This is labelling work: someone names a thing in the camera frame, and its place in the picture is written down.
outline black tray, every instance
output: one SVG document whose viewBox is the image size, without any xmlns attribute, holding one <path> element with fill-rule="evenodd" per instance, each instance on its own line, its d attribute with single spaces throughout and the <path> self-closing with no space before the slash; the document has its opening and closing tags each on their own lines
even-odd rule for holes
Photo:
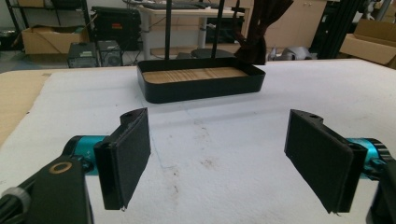
<svg viewBox="0 0 396 224">
<path fill-rule="evenodd" d="M 160 84 L 147 82 L 143 77 L 143 73 L 146 72 L 218 67 L 236 68 L 247 76 Z M 236 58 L 142 61 L 137 64 L 139 86 L 146 100 L 154 104 L 260 91 L 264 76 L 265 72 L 261 69 L 251 64 L 240 63 Z"/>
</svg>

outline shelf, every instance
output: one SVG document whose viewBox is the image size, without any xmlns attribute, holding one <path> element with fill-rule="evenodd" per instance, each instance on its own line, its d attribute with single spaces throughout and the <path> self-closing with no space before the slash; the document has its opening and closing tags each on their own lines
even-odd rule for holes
<svg viewBox="0 0 396 224">
<path fill-rule="evenodd" d="M 19 5 L 12 5 L 12 8 L 28 8 L 28 9 L 45 9 L 45 10 L 67 10 L 67 11 L 82 11 L 81 7 L 78 8 L 58 8 L 58 7 L 21 7 Z"/>
</svg>

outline gray floor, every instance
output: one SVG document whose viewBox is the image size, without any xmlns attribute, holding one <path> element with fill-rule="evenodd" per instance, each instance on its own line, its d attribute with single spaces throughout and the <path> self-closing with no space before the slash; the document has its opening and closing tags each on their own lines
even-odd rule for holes
<svg viewBox="0 0 396 224">
<path fill-rule="evenodd" d="M 126 51 L 122 56 L 125 66 L 143 60 L 143 53 Z M 19 50 L 0 51 L 0 74 L 16 70 L 68 68 L 64 55 L 26 55 Z"/>
</svg>

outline white table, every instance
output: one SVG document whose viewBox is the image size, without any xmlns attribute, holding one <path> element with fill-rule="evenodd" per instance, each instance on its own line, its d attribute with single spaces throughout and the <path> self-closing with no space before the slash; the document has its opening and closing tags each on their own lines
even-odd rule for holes
<svg viewBox="0 0 396 224">
<path fill-rule="evenodd" d="M 164 48 L 165 32 L 150 29 L 151 16 L 164 18 L 166 10 L 155 10 L 146 7 L 138 7 L 141 17 L 141 29 L 143 40 L 144 59 L 150 59 L 150 50 L 154 48 Z M 172 18 L 200 18 L 199 29 L 197 30 L 172 30 L 170 47 L 183 47 L 197 45 L 199 49 L 205 48 L 206 24 L 207 18 L 216 18 L 218 16 L 217 9 L 173 9 Z M 243 13 L 237 13 L 237 16 L 243 16 Z M 222 18 L 231 18 L 233 11 L 223 10 Z"/>
<path fill-rule="evenodd" d="M 95 223 L 365 223 L 376 183 L 361 180 L 351 212 L 328 215 L 284 154 L 289 112 L 377 138 L 395 157 L 396 71 L 360 60 L 260 68 L 260 92 L 163 105 L 146 102 L 134 67 L 54 73 L 0 149 L 0 191 L 58 157 L 70 137 L 110 134 L 122 113 L 147 107 L 152 151 L 126 212 L 106 211 L 98 177 L 87 177 Z"/>
</svg>

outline black pole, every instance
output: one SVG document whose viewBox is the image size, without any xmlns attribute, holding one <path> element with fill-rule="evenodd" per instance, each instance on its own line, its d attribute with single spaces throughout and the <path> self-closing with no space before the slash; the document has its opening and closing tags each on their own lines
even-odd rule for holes
<svg viewBox="0 0 396 224">
<path fill-rule="evenodd" d="M 362 0 L 341 0 L 318 59 L 335 59 Z"/>
<path fill-rule="evenodd" d="M 216 50 L 218 48 L 218 40 L 220 34 L 220 26 L 221 26 L 221 18 L 222 18 L 222 11 L 224 9 L 224 0 L 220 0 L 219 2 L 219 9 L 218 9 L 218 20 L 216 22 L 216 31 L 215 31 L 215 39 L 213 40 L 213 48 L 212 48 L 212 58 L 216 58 Z"/>
<path fill-rule="evenodd" d="M 171 42 L 171 15 L 172 0 L 166 0 L 165 60 L 169 60 L 169 49 Z"/>
<path fill-rule="evenodd" d="M 23 7 L 20 7 L 20 13 L 21 13 L 21 16 L 22 16 L 22 19 L 23 19 L 23 24 L 25 25 L 25 28 L 26 29 L 29 28 L 30 27 L 29 26 L 29 22 L 27 21 L 26 14 L 24 13 Z"/>
<path fill-rule="evenodd" d="M 91 28 L 91 20 L 90 20 L 90 14 L 88 11 L 87 0 L 81 0 L 81 9 L 82 9 L 82 14 L 84 15 L 84 21 L 87 26 L 88 37 L 90 38 L 91 41 L 93 41 L 94 37 L 93 37 L 93 33 L 92 33 L 92 28 Z"/>
<path fill-rule="evenodd" d="M 17 34 L 19 34 L 21 32 L 21 29 L 20 26 L 18 25 L 17 19 L 15 18 L 15 14 L 11 4 L 9 3 L 9 0 L 6 0 L 6 5 L 8 7 L 9 15 L 11 15 L 12 22 L 14 22 L 15 31 L 17 32 Z"/>
</svg>

